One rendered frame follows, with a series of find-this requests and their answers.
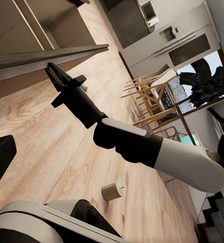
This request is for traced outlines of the pillar candle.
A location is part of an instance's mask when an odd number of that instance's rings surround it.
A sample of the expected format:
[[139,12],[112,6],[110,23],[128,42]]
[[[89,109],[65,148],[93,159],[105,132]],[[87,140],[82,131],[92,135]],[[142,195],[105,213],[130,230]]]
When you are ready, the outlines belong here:
[[113,182],[101,188],[101,194],[105,201],[114,200],[124,195],[123,186],[120,182]]

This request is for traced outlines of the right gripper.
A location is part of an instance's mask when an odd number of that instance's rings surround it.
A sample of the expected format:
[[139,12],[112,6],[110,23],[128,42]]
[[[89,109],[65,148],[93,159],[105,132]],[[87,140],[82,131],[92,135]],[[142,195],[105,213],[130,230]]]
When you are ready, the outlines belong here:
[[50,68],[46,68],[45,71],[59,92],[59,95],[51,103],[52,106],[57,108],[61,104],[65,104],[68,109],[79,118],[94,104],[80,88],[86,81],[85,76],[82,74],[72,78],[69,74],[64,73],[56,63],[48,62],[48,64],[53,71]]

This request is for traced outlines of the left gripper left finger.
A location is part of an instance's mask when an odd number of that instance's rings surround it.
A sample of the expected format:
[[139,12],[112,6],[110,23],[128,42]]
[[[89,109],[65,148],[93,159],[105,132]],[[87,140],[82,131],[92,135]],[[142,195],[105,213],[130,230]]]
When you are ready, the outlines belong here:
[[0,180],[17,153],[12,134],[0,137]]

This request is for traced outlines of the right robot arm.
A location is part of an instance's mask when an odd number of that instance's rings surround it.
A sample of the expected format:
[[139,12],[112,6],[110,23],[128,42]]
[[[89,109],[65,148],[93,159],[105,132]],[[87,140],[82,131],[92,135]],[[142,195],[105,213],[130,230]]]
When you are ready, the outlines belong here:
[[142,127],[108,118],[87,96],[83,74],[72,78],[56,63],[48,64],[53,71],[50,68],[45,71],[59,92],[52,106],[65,104],[86,129],[97,122],[93,136],[97,146],[115,148],[126,161],[143,163],[199,191],[215,193],[224,189],[224,161],[218,152],[160,137]]

